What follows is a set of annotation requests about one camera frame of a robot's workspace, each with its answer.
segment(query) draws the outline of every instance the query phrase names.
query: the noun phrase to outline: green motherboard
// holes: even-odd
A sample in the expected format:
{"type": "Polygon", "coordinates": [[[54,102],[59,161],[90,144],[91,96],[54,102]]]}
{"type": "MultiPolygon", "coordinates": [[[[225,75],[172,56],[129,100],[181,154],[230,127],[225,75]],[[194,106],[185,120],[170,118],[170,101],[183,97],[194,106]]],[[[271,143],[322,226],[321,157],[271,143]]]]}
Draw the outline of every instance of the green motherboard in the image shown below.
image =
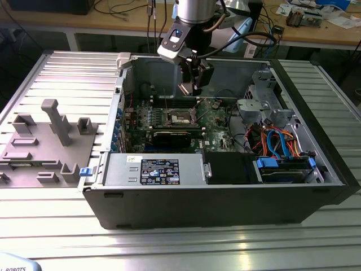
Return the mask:
{"type": "Polygon", "coordinates": [[[133,153],[198,153],[233,152],[234,141],[227,127],[229,107],[221,100],[202,99],[192,108],[154,107],[150,101],[139,101],[126,111],[127,151],[133,153]],[[157,147],[155,133],[187,133],[186,147],[157,147]]]}

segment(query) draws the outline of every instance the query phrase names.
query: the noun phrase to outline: power supply label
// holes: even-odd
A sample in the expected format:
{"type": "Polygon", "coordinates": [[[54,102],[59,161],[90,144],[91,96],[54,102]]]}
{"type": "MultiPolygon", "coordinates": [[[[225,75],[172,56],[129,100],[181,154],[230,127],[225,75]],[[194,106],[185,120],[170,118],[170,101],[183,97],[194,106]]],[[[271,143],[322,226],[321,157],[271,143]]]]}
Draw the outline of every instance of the power supply label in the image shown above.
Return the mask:
{"type": "Polygon", "coordinates": [[[143,159],[140,183],[142,185],[180,185],[178,159],[143,159]]]}

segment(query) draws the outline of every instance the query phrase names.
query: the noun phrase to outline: motherboard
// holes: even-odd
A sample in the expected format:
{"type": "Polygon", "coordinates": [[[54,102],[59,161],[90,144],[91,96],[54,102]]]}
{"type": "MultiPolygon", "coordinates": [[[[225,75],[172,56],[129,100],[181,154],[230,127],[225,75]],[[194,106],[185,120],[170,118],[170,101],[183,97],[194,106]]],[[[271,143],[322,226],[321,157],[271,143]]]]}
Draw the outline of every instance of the motherboard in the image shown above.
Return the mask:
{"type": "Polygon", "coordinates": [[[212,98],[135,102],[125,111],[127,152],[234,152],[229,109],[212,98]]]}

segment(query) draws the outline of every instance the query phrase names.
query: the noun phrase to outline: sticker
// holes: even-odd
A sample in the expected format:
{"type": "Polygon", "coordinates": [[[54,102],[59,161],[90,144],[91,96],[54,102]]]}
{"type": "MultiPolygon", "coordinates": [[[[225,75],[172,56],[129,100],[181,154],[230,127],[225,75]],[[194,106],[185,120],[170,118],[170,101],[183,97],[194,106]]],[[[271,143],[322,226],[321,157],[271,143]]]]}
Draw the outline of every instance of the sticker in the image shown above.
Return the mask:
{"type": "Polygon", "coordinates": [[[181,184],[178,159],[143,159],[141,162],[140,183],[142,185],[181,184]]]}
{"type": "Polygon", "coordinates": [[[127,163],[140,163],[142,162],[143,157],[142,156],[127,156],[126,162],[127,163]]]}
{"type": "Polygon", "coordinates": [[[31,164],[10,164],[11,167],[16,168],[16,167],[31,167],[31,164]]]}

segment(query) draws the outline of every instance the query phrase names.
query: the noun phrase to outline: barcode sticker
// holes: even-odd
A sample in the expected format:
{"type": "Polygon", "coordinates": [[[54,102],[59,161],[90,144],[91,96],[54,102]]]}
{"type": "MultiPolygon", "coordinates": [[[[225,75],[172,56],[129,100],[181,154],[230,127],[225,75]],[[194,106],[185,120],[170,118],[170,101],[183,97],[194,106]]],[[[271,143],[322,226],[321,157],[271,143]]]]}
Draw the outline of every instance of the barcode sticker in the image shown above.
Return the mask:
{"type": "Polygon", "coordinates": [[[252,44],[248,44],[246,48],[246,52],[244,53],[245,58],[253,58],[254,53],[256,52],[257,47],[252,44]]]}

